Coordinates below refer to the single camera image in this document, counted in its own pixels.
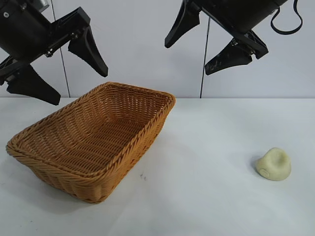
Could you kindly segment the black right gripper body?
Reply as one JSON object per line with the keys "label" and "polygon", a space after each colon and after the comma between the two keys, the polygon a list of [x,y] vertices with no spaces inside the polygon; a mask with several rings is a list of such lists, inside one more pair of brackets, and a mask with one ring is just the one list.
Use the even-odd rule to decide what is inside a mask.
{"label": "black right gripper body", "polygon": [[259,59],[268,53],[267,46],[253,28],[278,10],[284,0],[196,0],[206,13],[238,42],[246,44]]}

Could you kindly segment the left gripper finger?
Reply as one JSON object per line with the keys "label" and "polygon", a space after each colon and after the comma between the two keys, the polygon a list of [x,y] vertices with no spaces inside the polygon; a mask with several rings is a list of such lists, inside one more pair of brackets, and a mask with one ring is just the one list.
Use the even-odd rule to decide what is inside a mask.
{"label": "left gripper finger", "polygon": [[70,40],[68,50],[84,60],[100,76],[108,76],[108,66],[99,53],[90,26],[86,27],[82,34]]}
{"label": "left gripper finger", "polygon": [[46,83],[31,65],[22,67],[7,79],[7,91],[11,94],[33,97],[52,105],[58,105],[61,95]]}

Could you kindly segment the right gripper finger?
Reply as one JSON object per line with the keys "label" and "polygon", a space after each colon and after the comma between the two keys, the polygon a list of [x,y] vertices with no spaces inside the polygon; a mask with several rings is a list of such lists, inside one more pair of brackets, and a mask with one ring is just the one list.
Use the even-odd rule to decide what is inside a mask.
{"label": "right gripper finger", "polygon": [[176,20],[165,38],[164,46],[170,48],[185,33],[200,24],[200,7],[195,0],[183,0]]}
{"label": "right gripper finger", "polygon": [[206,75],[211,75],[230,67],[247,65],[251,62],[251,48],[244,43],[232,39],[220,53],[206,63],[205,73]]}

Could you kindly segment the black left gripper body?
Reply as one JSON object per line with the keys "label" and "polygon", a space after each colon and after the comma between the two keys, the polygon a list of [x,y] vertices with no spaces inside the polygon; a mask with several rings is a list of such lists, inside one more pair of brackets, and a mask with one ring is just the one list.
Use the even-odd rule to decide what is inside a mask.
{"label": "black left gripper body", "polygon": [[0,64],[0,83],[17,80],[17,72],[46,55],[50,57],[64,44],[84,39],[90,18],[78,7],[54,22],[49,22],[31,0],[0,2],[0,47],[8,57]]}

